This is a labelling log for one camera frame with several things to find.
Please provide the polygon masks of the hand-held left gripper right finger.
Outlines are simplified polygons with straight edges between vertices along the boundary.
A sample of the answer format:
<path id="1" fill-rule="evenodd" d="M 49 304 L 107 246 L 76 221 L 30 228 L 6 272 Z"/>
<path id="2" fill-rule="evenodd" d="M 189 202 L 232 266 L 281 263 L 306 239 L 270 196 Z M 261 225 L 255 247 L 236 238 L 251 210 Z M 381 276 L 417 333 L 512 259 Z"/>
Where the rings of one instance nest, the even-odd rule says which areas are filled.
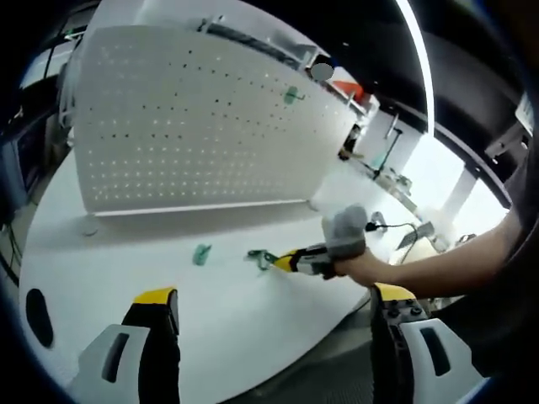
<path id="1" fill-rule="evenodd" d="M 488 384 L 472 350 L 404 288 L 371 287 L 371 332 L 375 403 L 468 403 Z"/>

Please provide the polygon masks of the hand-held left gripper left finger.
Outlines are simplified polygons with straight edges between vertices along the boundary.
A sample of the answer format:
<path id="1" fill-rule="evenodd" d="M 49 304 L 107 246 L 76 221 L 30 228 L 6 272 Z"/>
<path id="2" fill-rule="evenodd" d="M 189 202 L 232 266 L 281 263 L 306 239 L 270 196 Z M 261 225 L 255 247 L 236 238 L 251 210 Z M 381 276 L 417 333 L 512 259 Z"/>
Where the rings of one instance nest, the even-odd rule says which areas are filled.
<path id="1" fill-rule="evenodd" d="M 69 385 L 77 403 L 179 403 L 178 291 L 138 295 L 120 324 L 80 354 Z"/>

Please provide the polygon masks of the person's right hand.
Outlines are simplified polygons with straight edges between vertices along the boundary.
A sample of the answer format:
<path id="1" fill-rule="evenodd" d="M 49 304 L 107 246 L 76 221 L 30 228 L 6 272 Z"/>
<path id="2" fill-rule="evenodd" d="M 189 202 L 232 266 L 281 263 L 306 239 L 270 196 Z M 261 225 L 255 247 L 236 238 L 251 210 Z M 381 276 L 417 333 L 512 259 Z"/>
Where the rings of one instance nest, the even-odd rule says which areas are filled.
<path id="1" fill-rule="evenodd" d="M 369 248 L 358 257 L 333 262 L 334 277 L 349 277 L 357 284 L 370 287 L 391 278 L 392 266 L 377 258 Z"/>

